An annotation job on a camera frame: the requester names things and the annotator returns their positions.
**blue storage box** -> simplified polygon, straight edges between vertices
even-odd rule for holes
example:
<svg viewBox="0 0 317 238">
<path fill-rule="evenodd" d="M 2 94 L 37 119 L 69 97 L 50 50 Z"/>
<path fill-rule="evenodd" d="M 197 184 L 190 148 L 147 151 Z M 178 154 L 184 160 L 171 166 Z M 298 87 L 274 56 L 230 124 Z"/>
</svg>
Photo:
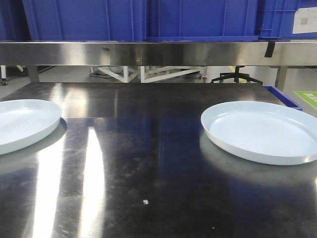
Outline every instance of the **blue storage box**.
<svg viewBox="0 0 317 238">
<path fill-rule="evenodd" d="M 30 40 L 22 0 L 0 0 L 0 41 Z"/>
<path fill-rule="evenodd" d="M 286 93 L 280 91 L 278 88 L 274 86 L 264 86 L 271 94 L 273 94 L 277 99 L 279 99 L 282 103 L 285 104 L 285 106 L 289 108 L 293 108 L 299 111 L 302 111 L 303 108 L 301 105 L 299 105 L 295 100 L 293 100 L 290 96 L 288 96 Z"/>
<path fill-rule="evenodd" d="M 259 0 L 261 38 L 317 38 L 317 0 Z"/>
<path fill-rule="evenodd" d="M 32 40 L 142 41 L 145 0 L 23 0 Z"/>
<path fill-rule="evenodd" d="M 258 0 L 148 0 L 149 41 L 251 41 Z"/>
</svg>

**green sign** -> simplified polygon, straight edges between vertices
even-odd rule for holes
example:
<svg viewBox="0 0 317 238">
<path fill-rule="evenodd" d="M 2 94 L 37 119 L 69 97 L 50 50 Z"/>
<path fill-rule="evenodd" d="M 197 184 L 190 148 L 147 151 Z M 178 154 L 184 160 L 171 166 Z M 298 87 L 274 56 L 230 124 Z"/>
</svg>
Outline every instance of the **green sign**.
<svg viewBox="0 0 317 238">
<path fill-rule="evenodd" d="M 317 109 L 317 92 L 314 91 L 294 91 L 298 96 Z"/>
</svg>

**stainless steel shelf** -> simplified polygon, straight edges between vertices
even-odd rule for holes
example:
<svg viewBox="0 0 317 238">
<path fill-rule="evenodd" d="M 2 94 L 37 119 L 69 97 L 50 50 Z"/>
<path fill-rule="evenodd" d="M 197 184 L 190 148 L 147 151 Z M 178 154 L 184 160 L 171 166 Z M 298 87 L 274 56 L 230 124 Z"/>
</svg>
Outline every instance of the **stainless steel shelf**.
<svg viewBox="0 0 317 238">
<path fill-rule="evenodd" d="M 317 40 L 276 42 L 0 42 L 5 65 L 278 65 L 317 64 Z"/>
</svg>

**label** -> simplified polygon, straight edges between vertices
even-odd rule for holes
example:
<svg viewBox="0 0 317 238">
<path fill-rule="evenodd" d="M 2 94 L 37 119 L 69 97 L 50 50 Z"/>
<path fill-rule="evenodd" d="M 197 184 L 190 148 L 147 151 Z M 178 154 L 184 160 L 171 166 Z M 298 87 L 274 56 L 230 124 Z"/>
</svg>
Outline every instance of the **label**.
<svg viewBox="0 0 317 238">
<path fill-rule="evenodd" d="M 313 91 L 294 91 L 298 96 L 304 99 L 307 103 L 317 109 L 317 92 Z"/>
<path fill-rule="evenodd" d="M 295 13 L 293 34 L 317 32 L 317 7 L 300 8 Z"/>
</svg>

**plastic plate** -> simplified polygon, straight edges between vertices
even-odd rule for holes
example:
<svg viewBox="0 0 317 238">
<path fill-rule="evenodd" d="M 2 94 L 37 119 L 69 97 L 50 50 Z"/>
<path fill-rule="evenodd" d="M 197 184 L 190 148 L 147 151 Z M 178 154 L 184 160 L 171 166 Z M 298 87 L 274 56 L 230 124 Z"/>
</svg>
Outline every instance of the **plastic plate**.
<svg viewBox="0 0 317 238">
<path fill-rule="evenodd" d="M 205 110 L 208 138 L 238 157 L 271 165 L 297 165 L 317 159 L 317 118 L 285 106 L 229 102 Z"/>
<path fill-rule="evenodd" d="M 0 103 L 0 155 L 32 145 L 59 124 L 61 108 L 43 100 L 13 100 Z"/>
</svg>

